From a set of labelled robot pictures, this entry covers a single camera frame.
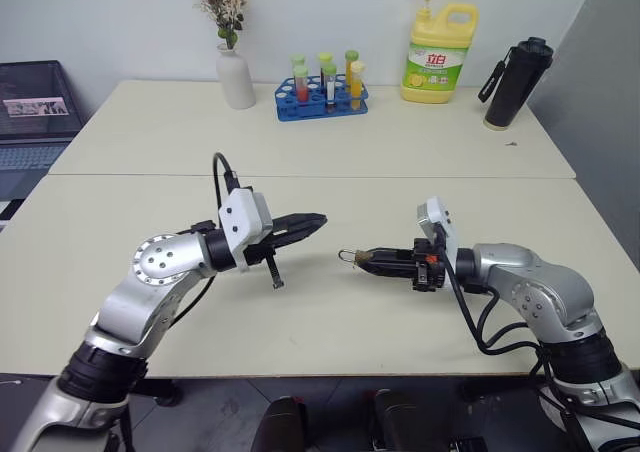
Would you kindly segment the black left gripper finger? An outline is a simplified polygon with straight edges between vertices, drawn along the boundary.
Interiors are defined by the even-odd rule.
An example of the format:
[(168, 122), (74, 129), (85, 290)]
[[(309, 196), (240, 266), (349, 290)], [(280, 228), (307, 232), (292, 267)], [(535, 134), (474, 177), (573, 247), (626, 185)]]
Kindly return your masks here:
[(319, 213), (291, 213), (273, 219), (273, 232), (314, 232), (327, 223)]
[(285, 247), (300, 242), (324, 225), (323, 221), (275, 222), (271, 233), (271, 245)]

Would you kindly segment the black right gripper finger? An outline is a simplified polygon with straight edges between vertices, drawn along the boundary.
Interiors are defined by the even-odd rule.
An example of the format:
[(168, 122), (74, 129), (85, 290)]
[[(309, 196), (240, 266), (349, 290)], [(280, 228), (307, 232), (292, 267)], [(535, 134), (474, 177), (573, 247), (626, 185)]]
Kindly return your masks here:
[(415, 263), (412, 261), (366, 260), (360, 261), (358, 267), (376, 276), (413, 277)]
[(412, 249), (399, 249), (389, 247), (376, 247), (369, 249), (370, 261), (412, 261)]

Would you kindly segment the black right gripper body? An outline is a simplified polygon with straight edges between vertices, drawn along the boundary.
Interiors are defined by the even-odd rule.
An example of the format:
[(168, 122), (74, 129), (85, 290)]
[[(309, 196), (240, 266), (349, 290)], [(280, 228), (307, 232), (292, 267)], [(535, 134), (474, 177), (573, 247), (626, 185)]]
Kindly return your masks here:
[(446, 279), (445, 242), (441, 239), (414, 240), (412, 260), (416, 271), (412, 279), (412, 287), (419, 292), (435, 292), (442, 288)]

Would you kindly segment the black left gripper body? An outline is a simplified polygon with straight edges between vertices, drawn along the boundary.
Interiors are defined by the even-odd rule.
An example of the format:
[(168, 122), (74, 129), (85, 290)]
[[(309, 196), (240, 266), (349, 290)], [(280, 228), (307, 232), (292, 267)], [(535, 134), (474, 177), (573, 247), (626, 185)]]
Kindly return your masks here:
[(273, 288), (284, 286), (284, 281), (275, 261), (276, 249), (282, 246), (284, 232), (271, 233), (257, 244), (249, 245), (244, 251), (244, 257), (248, 265), (257, 265), (265, 261), (271, 275)]

